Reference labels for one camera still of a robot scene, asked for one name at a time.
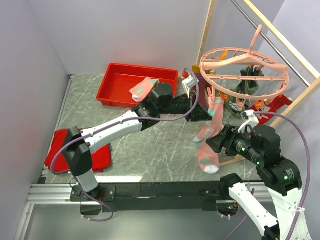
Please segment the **pink patterned sock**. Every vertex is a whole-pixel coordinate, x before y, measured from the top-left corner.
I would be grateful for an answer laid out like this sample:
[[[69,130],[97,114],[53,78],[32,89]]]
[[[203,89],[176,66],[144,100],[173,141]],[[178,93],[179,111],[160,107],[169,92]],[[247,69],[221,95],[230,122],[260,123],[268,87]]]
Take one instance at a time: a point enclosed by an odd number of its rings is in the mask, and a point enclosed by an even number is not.
[[[193,139],[197,150],[198,164],[202,171],[214,175],[220,169],[218,154],[210,145],[210,140],[221,132],[224,117],[224,100],[217,97],[209,100],[208,113],[211,120],[205,122],[200,133]]]
[[[159,79],[146,77],[143,81],[129,90],[131,98],[137,103],[142,102],[159,82]]]

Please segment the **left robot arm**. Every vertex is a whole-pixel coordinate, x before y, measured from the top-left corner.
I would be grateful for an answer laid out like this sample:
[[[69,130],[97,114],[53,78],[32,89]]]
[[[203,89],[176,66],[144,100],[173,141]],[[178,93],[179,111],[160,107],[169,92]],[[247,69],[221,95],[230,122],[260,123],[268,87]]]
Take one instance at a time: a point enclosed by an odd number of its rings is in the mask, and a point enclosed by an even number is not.
[[[138,105],[118,118],[91,128],[79,130],[72,127],[68,130],[60,154],[66,159],[82,195],[88,201],[99,200],[103,196],[94,175],[92,155],[115,140],[145,131],[162,122],[162,114],[178,115],[179,120],[188,119],[200,106],[198,80],[193,87],[193,98],[186,94],[174,97],[170,84],[159,83]]]

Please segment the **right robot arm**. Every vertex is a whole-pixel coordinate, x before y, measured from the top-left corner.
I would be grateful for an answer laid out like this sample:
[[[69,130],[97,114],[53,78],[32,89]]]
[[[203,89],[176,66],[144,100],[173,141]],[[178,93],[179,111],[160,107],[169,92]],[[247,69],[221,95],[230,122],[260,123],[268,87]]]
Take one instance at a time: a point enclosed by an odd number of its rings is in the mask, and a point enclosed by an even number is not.
[[[241,133],[227,125],[215,137],[206,140],[215,153],[225,149],[228,156],[240,155],[255,164],[257,174],[267,187],[277,216],[270,214],[235,173],[220,179],[218,194],[233,199],[258,228],[263,240],[310,240],[305,210],[301,206],[303,186],[297,165],[281,155],[281,138],[266,125]]]

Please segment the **maroon sock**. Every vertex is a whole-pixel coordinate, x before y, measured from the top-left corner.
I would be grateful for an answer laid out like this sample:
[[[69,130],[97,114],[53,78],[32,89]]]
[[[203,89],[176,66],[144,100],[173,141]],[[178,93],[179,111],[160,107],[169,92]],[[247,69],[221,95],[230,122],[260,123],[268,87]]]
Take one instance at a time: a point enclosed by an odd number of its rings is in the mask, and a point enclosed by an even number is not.
[[[211,85],[203,78],[199,65],[193,65],[191,67],[192,71],[195,73],[197,79],[198,79],[198,85],[199,85],[199,100],[198,103],[204,110],[209,109],[208,104],[208,91],[207,88],[211,88]]]

